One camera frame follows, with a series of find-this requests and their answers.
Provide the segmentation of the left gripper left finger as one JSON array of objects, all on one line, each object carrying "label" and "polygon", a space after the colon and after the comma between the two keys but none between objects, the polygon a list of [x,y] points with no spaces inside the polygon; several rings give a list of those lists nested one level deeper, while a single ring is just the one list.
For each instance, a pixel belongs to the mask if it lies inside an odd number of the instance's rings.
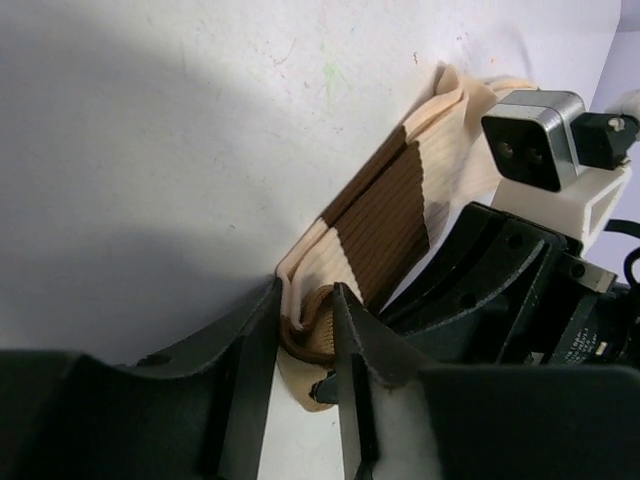
[{"label": "left gripper left finger", "polygon": [[73,371],[68,479],[254,479],[270,397],[281,281],[134,367]]}]

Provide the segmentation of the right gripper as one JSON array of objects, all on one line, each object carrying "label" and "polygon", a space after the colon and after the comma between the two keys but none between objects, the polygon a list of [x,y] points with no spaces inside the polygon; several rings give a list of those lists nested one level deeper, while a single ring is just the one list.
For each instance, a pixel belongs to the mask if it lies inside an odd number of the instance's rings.
[{"label": "right gripper", "polygon": [[639,289],[582,260],[581,250],[471,203],[382,322],[398,334],[434,330],[495,298],[497,364],[638,365]]}]

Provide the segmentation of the striped beige brown sock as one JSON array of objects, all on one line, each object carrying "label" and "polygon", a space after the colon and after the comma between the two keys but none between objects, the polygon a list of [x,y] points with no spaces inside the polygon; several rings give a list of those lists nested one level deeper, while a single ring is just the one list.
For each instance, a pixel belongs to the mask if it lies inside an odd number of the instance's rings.
[{"label": "striped beige brown sock", "polygon": [[326,409],[312,391],[335,362],[334,284],[381,311],[438,243],[452,211],[497,186],[481,119],[510,93],[532,88],[527,79],[478,79],[442,66],[431,90],[280,261],[277,365],[302,408]]}]

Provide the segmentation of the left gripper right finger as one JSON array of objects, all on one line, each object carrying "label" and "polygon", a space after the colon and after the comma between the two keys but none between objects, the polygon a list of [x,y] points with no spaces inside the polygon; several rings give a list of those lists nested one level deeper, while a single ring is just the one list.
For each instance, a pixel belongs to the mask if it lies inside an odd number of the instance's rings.
[{"label": "left gripper right finger", "polygon": [[376,319],[344,283],[332,292],[344,477],[410,479],[425,452],[425,355]]}]

